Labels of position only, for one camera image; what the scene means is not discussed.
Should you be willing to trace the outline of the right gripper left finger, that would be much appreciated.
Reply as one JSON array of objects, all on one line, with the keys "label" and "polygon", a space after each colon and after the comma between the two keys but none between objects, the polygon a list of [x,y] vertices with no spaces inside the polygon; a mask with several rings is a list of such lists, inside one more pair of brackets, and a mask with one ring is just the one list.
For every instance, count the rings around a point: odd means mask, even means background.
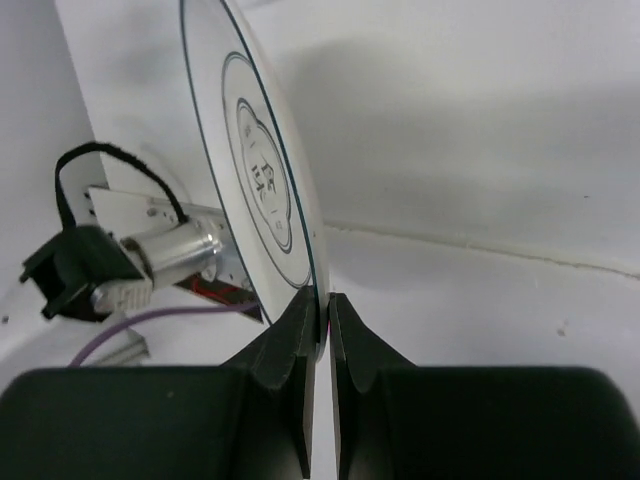
[{"label": "right gripper left finger", "polygon": [[281,317],[225,363],[239,375],[229,478],[308,478],[316,370],[316,299],[300,289]]}]

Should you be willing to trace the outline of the black rimmed white plate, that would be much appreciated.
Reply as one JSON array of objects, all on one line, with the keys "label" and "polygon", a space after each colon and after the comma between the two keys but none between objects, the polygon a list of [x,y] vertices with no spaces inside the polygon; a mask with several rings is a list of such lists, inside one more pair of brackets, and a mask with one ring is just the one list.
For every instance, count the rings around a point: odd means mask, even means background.
[{"label": "black rimmed white plate", "polygon": [[269,324],[299,290],[310,290],[320,358],[328,327],[326,241],[291,109],[236,2],[183,1],[179,15],[199,134],[249,284]]}]

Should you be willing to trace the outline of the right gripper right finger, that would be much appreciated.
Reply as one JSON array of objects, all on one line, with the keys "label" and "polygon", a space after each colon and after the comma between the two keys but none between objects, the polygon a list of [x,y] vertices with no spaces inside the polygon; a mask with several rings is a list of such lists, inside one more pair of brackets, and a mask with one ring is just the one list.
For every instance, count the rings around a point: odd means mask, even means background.
[{"label": "right gripper right finger", "polygon": [[415,365],[361,319],[344,293],[328,304],[337,473],[340,479],[393,479],[383,374]]}]

